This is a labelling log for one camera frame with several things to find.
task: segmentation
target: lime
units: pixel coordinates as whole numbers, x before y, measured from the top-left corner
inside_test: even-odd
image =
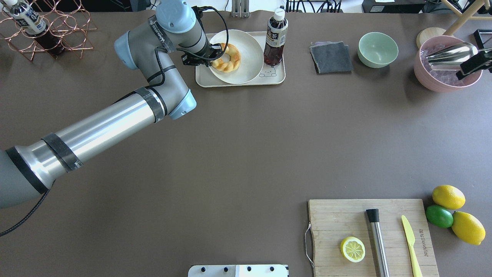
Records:
[[[436,204],[448,209],[459,209],[463,207],[465,202],[463,192],[451,185],[442,185],[434,188],[432,199]]]
[[[458,238],[474,245],[482,243],[485,238],[485,228],[475,216],[466,212],[455,211],[453,218],[454,223],[451,229]]]
[[[449,228],[453,225],[453,215],[443,206],[432,205],[426,210],[427,220],[441,228]]]
[[[356,237],[346,237],[340,244],[341,253],[347,260],[358,263],[366,256],[362,241]]]

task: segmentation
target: gray cloth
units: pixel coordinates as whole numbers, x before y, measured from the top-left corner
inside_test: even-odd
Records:
[[[309,47],[318,74],[352,71],[348,45],[339,42],[316,42]]]

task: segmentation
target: bottle in rack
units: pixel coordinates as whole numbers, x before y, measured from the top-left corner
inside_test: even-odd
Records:
[[[24,0],[2,0],[3,10],[10,15],[28,37],[33,38],[46,52],[57,56],[65,48],[62,39],[54,36],[46,21]]]
[[[265,63],[269,66],[278,65],[282,61],[287,26],[285,10],[276,9],[273,17],[268,21],[265,51],[263,52]]]

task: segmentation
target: cutting board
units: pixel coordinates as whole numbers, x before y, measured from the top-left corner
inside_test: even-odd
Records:
[[[390,276],[413,277],[410,254],[401,216],[405,215],[415,234],[415,253],[424,277],[439,277],[431,235],[422,199],[326,199],[309,201],[313,238],[314,276],[376,277],[366,209],[379,209],[386,260]],[[353,236],[366,247],[358,263],[345,259],[341,241]]]

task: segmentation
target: black box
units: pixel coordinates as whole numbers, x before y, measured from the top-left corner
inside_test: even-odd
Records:
[[[364,13],[419,13],[426,2],[424,0],[364,0]]]

